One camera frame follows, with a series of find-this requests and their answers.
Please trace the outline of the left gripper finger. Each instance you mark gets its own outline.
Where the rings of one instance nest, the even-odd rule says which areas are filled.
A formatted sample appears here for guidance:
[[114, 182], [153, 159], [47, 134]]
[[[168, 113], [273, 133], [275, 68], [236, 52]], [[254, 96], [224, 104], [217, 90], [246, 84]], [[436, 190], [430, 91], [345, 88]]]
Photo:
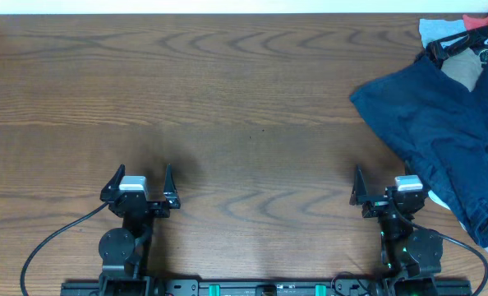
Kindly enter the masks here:
[[112, 178], [107, 182], [107, 184], [103, 188], [103, 193], [110, 193], [114, 192], [119, 189], [119, 185], [125, 176], [125, 165], [121, 164], [116, 173], [112, 176]]
[[164, 186], [163, 186], [163, 193], [164, 194], [176, 194], [177, 189], [173, 180], [173, 173], [172, 173], [172, 165], [168, 164], [165, 170], [165, 178], [164, 178]]

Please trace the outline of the dark blue denim shorts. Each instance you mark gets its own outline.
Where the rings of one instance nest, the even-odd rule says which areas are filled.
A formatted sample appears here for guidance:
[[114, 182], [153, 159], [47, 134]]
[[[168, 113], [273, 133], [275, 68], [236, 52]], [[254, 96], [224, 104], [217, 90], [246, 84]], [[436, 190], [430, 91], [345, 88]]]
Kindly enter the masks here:
[[488, 63], [473, 91], [427, 57], [361, 86], [350, 100], [373, 132], [488, 245]]

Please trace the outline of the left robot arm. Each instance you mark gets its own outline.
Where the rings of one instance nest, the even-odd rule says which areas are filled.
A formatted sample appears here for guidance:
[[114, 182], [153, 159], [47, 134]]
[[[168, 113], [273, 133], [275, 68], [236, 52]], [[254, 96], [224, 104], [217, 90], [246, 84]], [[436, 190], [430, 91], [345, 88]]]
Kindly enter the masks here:
[[148, 199], [146, 177], [126, 175], [122, 164], [100, 193], [100, 200], [117, 217], [120, 228], [106, 232], [99, 241], [103, 260], [99, 295], [165, 295], [165, 283], [147, 274], [154, 221], [181, 207], [172, 166], [165, 170], [161, 201]]

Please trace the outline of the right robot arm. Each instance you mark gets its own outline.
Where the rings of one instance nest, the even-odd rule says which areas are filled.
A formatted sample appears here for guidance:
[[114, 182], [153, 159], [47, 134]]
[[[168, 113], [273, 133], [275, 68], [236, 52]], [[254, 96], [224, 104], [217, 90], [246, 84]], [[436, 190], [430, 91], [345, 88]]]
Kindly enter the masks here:
[[380, 225], [381, 261], [388, 270], [368, 284], [370, 295], [427, 295], [435, 293], [433, 277], [441, 272], [442, 239], [412, 225], [413, 215], [424, 205], [427, 192], [416, 175], [397, 176], [383, 194], [368, 192], [357, 166], [351, 203], [361, 207], [363, 218]]

